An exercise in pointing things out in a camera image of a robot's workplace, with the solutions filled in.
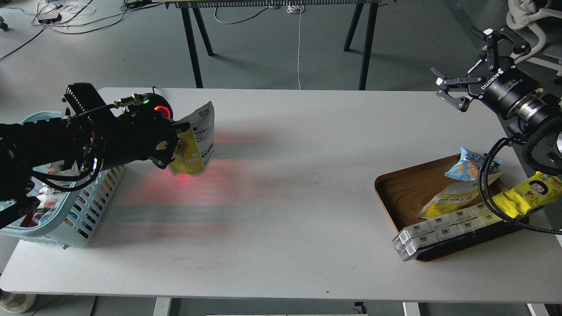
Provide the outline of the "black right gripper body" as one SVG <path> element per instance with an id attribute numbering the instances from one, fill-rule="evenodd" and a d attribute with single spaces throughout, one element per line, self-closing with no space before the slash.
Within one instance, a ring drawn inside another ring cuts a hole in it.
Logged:
<path id="1" fill-rule="evenodd" d="M 490 110 L 503 119 L 515 116 L 514 104 L 526 95 L 542 92 L 542 84 L 520 70 L 511 57 L 500 57 L 498 66 L 489 70 L 486 61 L 480 60 L 469 70 L 471 77 L 482 77 L 469 84 L 468 94 L 478 98 Z"/>

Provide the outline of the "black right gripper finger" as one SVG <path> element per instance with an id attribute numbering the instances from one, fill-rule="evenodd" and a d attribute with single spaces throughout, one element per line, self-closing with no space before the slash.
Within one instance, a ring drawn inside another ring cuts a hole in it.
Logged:
<path id="1" fill-rule="evenodd" d="M 449 105 L 454 107 L 461 112 L 466 112 L 469 108 L 469 104 L 471 102 L 471 98 L 466 97 L 453 97 L 449 94 L 449 91 L 452 88 L 464 88 L 468 91 L 470 84 L 482 83 L 483 77 L 481 76 L 465 76 L 465 77 L 458 77 L 458 78 L 446 78 L 444 74 L 439 72 L 434 67 L 430 68 L 431 72 L 433 72 L 438 79 L 436 80 L 436 84 L 438 86 L 438 90 L 436 92 L 436 96 L 447 102 Z"/>
<path id="2" fill-rule="evenodd" d="M 527 55 L 531 51 L 529 42 L 506 25 L 500 27 L 499 30 L 486 29 L 484 31 L 471 26 L 470 31 L 486 42 L 485 47 L 482 48 L 479 54 L 480 60 L 470 69 L 471 73 L 484 62 L 486 63 L 487 71 L 496 72 L 498 70 L 501 57 L 498 53 L 498 44 L 502 40 L 507 40 L 511 43 L 511 52 L 516 57 Z"/>

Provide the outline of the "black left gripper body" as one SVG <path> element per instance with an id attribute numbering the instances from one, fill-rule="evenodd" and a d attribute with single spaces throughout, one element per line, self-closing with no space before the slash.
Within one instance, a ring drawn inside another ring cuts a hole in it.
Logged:
<path id="1" fill-rule="evenodd" d="M 151 160 L 165 169 L 173 160 L 177 135 L 171 108 L 138 108 L 118 117 L 104 118 L 104 169 L 136 160 Z"/>

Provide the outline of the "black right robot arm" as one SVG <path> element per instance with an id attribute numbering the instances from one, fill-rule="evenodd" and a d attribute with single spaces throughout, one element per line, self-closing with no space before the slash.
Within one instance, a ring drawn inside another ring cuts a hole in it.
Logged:
<path id="1" fill-rule="evenodd" d="M 472 100 L 479 100 L 504 120 L 520 118 L 525 126 L 511 128 L 513 136 L 507 143 L 522 145 L 522 157 L 532 169 L 559 176 L 561 100 L 543 93 L 540 83 L 520 70 L 514 58 L 500 56 L 497 50 L 500 40 L 508 40 L 512 42 L 513 54 L 526 55 L 530 53 L 530 44 L 505 25 L 498 30 L 470 30 L 486 42 L 479 61 L 459 78 L 446 78 L 432 68 L 438 76 L 437 96 L 461 112 L 466 112 Z"/>

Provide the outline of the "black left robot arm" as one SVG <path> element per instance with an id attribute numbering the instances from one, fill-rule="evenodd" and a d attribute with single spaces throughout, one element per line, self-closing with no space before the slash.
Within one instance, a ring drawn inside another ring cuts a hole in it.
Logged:
<path id="1" fill-rule="evenodd" d="M 32 178 L 63 192 L 80 190 L 100 172 L 133 161 L 151 160 L 164 169 L 174 160 L 187 118 L 174 121 L 170 104 L 155 93 L 107 104 L 90 83 L 67 87 L 64 116 L 38 122 L 2 124 L 1 212 L 6 227 L 36 209 Z"/>

